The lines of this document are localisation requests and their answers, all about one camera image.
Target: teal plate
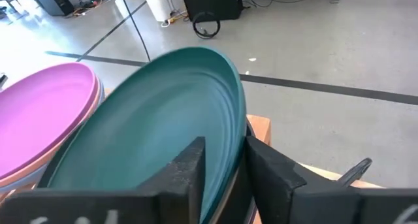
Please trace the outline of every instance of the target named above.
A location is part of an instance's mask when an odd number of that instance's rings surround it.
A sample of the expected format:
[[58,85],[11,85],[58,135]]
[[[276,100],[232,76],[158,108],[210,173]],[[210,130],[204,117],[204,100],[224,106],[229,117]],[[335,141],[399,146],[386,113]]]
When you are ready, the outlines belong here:
[[209,48],[183,48],[153,60],[109,95],[71,142],[47,187],[133,189],[205,136],[206,223],[236,169],[245,132],[244,91],[234,65]]

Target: concrete floor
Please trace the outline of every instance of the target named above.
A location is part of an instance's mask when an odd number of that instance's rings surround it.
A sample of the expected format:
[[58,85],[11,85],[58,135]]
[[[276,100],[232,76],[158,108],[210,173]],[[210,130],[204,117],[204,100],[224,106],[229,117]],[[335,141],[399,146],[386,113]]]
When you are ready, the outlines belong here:
[[[418,0],[273,3],[222,22],[212,40],[196,37],[188,22],[162,28],[143,3],[128,0],[130,10],[142,5],[133,17],[151,58],[184,46],[213,46],[242,74],[418,96]],[[124,21],[122,0],[75,19],[50,17],[33,5],[24,9],[28,14],[20,10],[19,19],[0,20],[0,72],[10,76],[8,86],[48,65],[85,57],[81,62],[114,88],[147,62],[132,21]],[[128,65],[115,64],[121,60]],[[272,120],[272,145],[285,155],[339,173],[371,157],[374,164],[365,180],[387,187],[418,186],[413,172],[418,166],[416,104],[243,85],[248,113]]]

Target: black floor line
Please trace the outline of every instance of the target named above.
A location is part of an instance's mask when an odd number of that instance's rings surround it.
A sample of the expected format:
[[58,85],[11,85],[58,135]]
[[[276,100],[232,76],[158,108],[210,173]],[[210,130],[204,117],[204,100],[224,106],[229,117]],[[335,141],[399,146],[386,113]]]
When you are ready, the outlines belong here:
[[90,60],[90,61],[100,61],[105,63],[114,63],[114,64],[120,64],[120,65],[130,65],[130,66],[136,66],[136,67],[142,67],[146,62],[142,61],[132,61],[132,60],[124,60],[124,59],[116,59],[116,58],[108,58],[108,57],[96,57],[96,56],[85,56],[83,57],[83,60]]
[[[132,15],[134,13],[136,13],[140,8],[142,8],[142,6],[144,6],[146,4],[146,1],[144,1],[142,4],[140,4],[138,6],[138,8],[134,9],[134,11],[132,11]],[[115,30],[121,26],[123,23],[125,23],[128,19],[130,18],[130,16],[127,16],[126,18],[124,18],[120,23],[118,23],[115,27],[113,27],[107,34],[105,34],[99,41],[97,41],[91,48],[89,48],[89,50],[87,50],[81,57],[79,57],[76,61],[81,61],[82,59],[84,59],[84,57],[86,57],[91,51],[93,51],[93,49],[95,49],[100,43],[102,43],[109,35],[111,35],[113,32],[115,32]]]
[[354,97],[364,97],[368,99],[377,99],[391,101],[395,103],[418,105],[418,97],[412,95],[404,95],[399,93],[389,93],[385,91],[376,91],[369,89],[350,88],[343,86],[333,86],[329,84],[316,84],[310,82],[302,82],[295,80],[284,80],[279,78],[271,78],[264,76],[252,76],[240,74],[241,80],[254,82],[259,84],[270,84],[274,86],[283,86],[289,88],[307,89],[312,91],[321,91],[325,93],[336,93]]
[[[45,54],[53,55],[53,56],[59,56],[59,57],[69,57],[69,58],[81,58],[82,55],[80,54],[68,54],[63,52],[54,52],[54,51],[46,51]],[[90,56],[86,55],[82,58],[83,60],[90,60],[90,61],[100,61],[105,63],[114,63],[119,65],[130,65],[130,66],[136,66],[136,67],[142,67],[146,62],[143,61],[132,61],[132,60],[125,60],[125,59],[117,59],[117,58],[109,58],[109,57],[96,57],[96,56]]]
[[68,54],[63,52],[55,52],[55,51],[45,51],[45,54],[52,55],[52,56],[59,56],[59,57],[69,57],[69,58],[80,58],[82,55],[80,54]]
[[[66,54],[66,53],[51,52],[51,51],[48,51],[46,53],[50,55],[61,56],[61,57],[72,57],[72,58],[81,57],[81,55],[79,54]],[[107,58],[107,57],[84,56],[83,59],[91,60],[91,61],[102,61],[106,63],[115,63],[115,64],[120,64],[120,65],[132,65],[132,66],[144,66],[146,64],[146,62],[141,62],[141,61],[113,59],[113,58]],[[302,81],[296,81],[296,80],[284,80],[284,79],[264,77],[264,76],[253,76],[253,75],[248,75],[248,74],[240,74],[240,77],[242,81],[254,82],[258,84],[270,84],[270,85],[281,86],[281,87],[306,89],[306,90],[312,90],[312,91],[320,91],[324,93],[335,93],[335,94],[340,94],[340,95],[348,95],[348,96],[354,96],[354,97],[364,97],[368,99],[390,101],[394,103],[418,105],[418,97],[412,96],[412,95],[389,93],[385,91],[376,91],[376,90],[369,90],[369,89],[334,86],[334,85],[329,85],[329,84],[317,84],[317,83],[302,82]]]

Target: pink plate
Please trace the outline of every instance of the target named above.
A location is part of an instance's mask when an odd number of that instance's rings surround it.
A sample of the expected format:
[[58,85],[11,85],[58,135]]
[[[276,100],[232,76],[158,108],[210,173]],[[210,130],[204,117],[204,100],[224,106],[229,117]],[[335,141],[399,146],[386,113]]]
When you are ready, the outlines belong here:
[[81,63],[39,71],[0,93],[0,179],[30,164],[80,122],[97,92]]

